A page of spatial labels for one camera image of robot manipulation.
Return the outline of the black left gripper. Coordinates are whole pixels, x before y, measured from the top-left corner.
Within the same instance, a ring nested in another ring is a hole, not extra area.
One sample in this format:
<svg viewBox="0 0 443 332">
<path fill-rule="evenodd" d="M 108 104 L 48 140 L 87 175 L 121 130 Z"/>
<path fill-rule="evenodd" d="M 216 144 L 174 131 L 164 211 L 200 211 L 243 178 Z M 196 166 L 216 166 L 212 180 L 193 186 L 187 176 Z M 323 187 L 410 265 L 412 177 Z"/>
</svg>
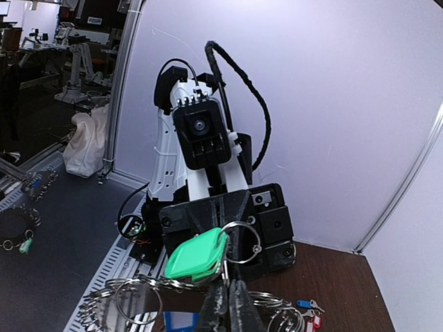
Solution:
<svg viewBox="0 0 443 332">
<path fill-rule="evenodd" d="M 180 244 L 213 228 L 228 235 L 216 275 L 226 265 L 233 277 L 251 281 L 296 260 L 289 208 L 277 183 L 171 205 L 159 216 L 168 258 Z"/>
</svg>

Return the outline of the key with red tag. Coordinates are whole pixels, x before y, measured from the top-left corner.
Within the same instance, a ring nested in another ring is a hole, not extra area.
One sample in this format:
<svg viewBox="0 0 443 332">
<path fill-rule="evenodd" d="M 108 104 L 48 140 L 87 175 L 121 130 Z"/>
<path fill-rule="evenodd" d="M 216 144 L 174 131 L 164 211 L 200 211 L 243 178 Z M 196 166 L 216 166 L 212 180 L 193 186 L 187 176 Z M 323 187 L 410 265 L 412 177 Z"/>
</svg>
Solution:
<svg viewBox="0 0 443 332">
<path fill-rule="evenodd" d="M 316 309 L 308 309 L 302 314 L 306 319 L 304 332 L 317 332 L 322 325 L 322 313 Z"/>
</svg>

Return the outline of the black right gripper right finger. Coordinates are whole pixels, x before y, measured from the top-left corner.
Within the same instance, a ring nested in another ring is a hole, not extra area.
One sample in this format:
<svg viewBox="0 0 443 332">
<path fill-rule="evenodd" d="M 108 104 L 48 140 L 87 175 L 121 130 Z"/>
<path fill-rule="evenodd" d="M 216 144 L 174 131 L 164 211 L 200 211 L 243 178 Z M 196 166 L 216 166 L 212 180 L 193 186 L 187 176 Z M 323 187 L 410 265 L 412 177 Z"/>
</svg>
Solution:
<svg viewBox="0 0 443 332">
<path fill-rule="evenodd" d="M 230 283 L 228 305 L 229 331 L 265 331 L 261 317 L 243 280 L 234 279 Z"/>
</svg>

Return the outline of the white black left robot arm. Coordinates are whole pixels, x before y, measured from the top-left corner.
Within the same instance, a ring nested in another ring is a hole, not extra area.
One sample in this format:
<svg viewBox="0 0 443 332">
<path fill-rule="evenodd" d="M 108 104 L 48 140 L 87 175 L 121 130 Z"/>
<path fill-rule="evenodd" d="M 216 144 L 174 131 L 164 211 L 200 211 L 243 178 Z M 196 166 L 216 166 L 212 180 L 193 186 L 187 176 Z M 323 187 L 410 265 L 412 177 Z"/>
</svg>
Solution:
<svg viewBox="0 0 443 332">
<path fill-rule="evenodd" d="M 251 137 L 234 131 L 221 96 L 213 75 L 196 74 L 182 59 L 161 67 L 147 220 L 171 261 L 186 241 L 218 232 L 227 264 L 254 280 L 295 263 L 293 227 L 281 186 L 253 184 Z"/>
</svg>

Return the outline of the key with blue tag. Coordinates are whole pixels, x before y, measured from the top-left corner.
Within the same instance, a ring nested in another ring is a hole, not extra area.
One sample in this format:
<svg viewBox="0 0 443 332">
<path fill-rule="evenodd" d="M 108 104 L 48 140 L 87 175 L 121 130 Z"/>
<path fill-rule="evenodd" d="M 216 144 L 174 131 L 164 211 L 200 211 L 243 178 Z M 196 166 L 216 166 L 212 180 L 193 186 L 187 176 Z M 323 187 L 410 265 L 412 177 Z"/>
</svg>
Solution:
<svg viewBox="0 0 443 332">
<path fill-rule="evenodd" d="M 317 311 L 320 311 L 321 313 L 324 313 L 325 310 L 322 309 L 315 300 L 311 299 L 311 300 L 302 300 L 299 299 L 296 301 L 296 305 L 299 308 L 305 308 L 305 309 L 314 309 Z"/>
</svg>

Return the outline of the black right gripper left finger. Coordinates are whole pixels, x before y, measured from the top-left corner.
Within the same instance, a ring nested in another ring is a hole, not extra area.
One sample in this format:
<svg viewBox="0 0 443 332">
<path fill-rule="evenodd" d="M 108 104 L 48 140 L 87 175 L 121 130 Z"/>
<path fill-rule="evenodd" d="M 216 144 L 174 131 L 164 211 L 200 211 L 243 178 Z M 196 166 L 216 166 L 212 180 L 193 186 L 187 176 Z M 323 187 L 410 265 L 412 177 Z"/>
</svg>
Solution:
<svg viewBox="0 0 443 332">
<path fill-rule="evenodd" d="M 197 331 L 230 331 L 229 282 L 214 282 L 199 312 Z"/>
</svg>

